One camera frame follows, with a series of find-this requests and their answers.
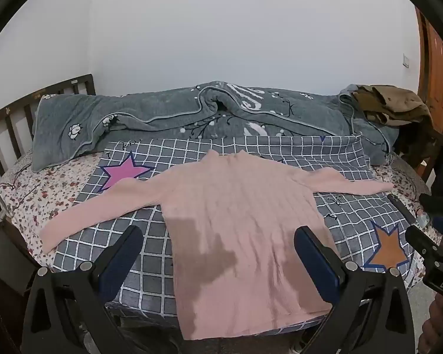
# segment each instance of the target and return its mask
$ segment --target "gray grid pattern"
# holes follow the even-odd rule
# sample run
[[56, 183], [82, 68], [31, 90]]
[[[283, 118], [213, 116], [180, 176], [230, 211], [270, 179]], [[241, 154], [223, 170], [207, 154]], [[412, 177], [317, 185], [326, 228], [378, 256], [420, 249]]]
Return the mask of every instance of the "gray grid pattern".
[[[140, 179], [146, 180], [170, 166], [200, 160], [209, 149], [220, 154], [245, 150], [263, 158], [315, 170], [330, 166], [350, 180], [371, 179], [369, 159], [364, 155], [359, 136], [349, 137], [244, 137], [217, 140], [152, 140], [142, 142], [111, 142], [105, 149], [99, 166], [118, 165], [132, 152], [138, 164], [154, 166]], [[75, 203], [98, 195], [107, 176], [96, 168]], [[325, 218], [343, 261], [353, 260], [359, 266], [377, 247], [377, 237], [371, 221], [388, 232], [399, 223], [400, 242], [409, 263], [399, 267], [406, 285], [413, 250], [404, 238], [406, 222], [385, 194], [357, 196], [316, 193], [319, 212]], [[140, 209], [115, 220], [102, 222], [70, 236], [58, 246], [53, 268], [73, 270], [84, 260], [94, 261], [102, 250], [114, 243], [124, 230], [135, 224], [144, 233], [142, 253], [131, 268], [117, 297], [108, 306], [120, 315], [150, 320], [163, 326], [178, 326], [173, 289], [172, 249], [160, 206]], [[382, 271], [371, 268], [367, 270]], [[323, 317], [266, 332], [305, 329], [319, 323]]]

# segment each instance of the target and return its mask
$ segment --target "bed frame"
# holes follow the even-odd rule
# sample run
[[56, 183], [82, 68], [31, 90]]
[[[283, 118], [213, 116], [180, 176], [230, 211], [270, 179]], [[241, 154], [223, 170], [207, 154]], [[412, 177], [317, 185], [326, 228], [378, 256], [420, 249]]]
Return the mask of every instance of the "bed frame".
[[[23, 110], [26, 116], [26, 122], [28, 123], [28, 130], [31, 138], [33, 139], [33, 115], [32, 115], [32, 105], [39, 103], [43, 95], [46, 94], [63, 94], [64, 89], [67, 91], [69, 89], [72, 90], [74, 94], [79, 94], [79, 84], [84, 84], [87, 94], [95, 95], [95, 86], [93, 84], [93, 76], [91, 74], [86, 74], [84, 76], [75, 77], [71, 80], [66, 80], [59, 82], [54, 85], [47, 86], [43, 89], [40, 89], [34, 93], [28, 94], [24, 97], [21, 97], [17, 101], [10, 103], [9, 105], [0, 109], [0, 122], [5, 121], [6, 128], [8, 130], [8, 135], [10, 137], [10, 142], [13, 147], [13, 151], [17, 159], [19, 159], [22, 154], [20, 151], [20, 147], [18, 145], [17, 135], [13, 129], [12, 120], [10, 115], [14, 112]], [[5, 169], [3, 165], [3, 161], [0, 159], [0, 176], [5, 174]], [[3, 228], [7, 236], [13, 242], [13, 244], [23, 252], [28, 258], [31, 258], [31, 255], [28, 253], [27, 246], [25, 240], [21, 236], [18, 229], [13, 226], [11, 219], [5, 217], [1, 222], [0, 226]]]

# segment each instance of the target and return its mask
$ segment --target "pink sweater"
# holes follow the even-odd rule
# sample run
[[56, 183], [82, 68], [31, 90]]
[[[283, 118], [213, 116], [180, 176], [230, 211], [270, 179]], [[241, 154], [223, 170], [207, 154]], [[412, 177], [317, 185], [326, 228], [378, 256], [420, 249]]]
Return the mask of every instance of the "pink sweater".
[[307, 172], [249, 155], [176, 165], [141, 181], [124, 178], [49, 221], [43, 251], [86, 227], [160, 204], [172, 240], [177, 317], [185, 339], [236, 337], [327, 313], [298, 258], [295, 230], [308, 225], [335, 249], [313, 192], [374, 194], [375, 180], [351, 182], [332, 168]]

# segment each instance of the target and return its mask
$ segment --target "brown jacket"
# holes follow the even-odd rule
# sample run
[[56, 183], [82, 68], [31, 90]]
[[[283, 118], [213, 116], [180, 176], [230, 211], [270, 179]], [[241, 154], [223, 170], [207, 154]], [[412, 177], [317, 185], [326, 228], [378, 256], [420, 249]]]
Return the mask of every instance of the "brown jacket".
[[390, 126], [431, 122], [427, 105], [407, 89], [392, 85], [358, 85], [353, 95], [370, 121]]

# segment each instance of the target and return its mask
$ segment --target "light switch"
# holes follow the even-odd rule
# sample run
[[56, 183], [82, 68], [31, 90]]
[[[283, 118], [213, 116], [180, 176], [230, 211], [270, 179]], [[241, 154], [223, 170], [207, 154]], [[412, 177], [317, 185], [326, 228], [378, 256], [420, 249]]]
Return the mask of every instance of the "light switch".
[[405, 55], [405, 53], [403, 54], [402, 65], [405, 66], [406, 68], [408, 68], [410, 66], [409, 58]]

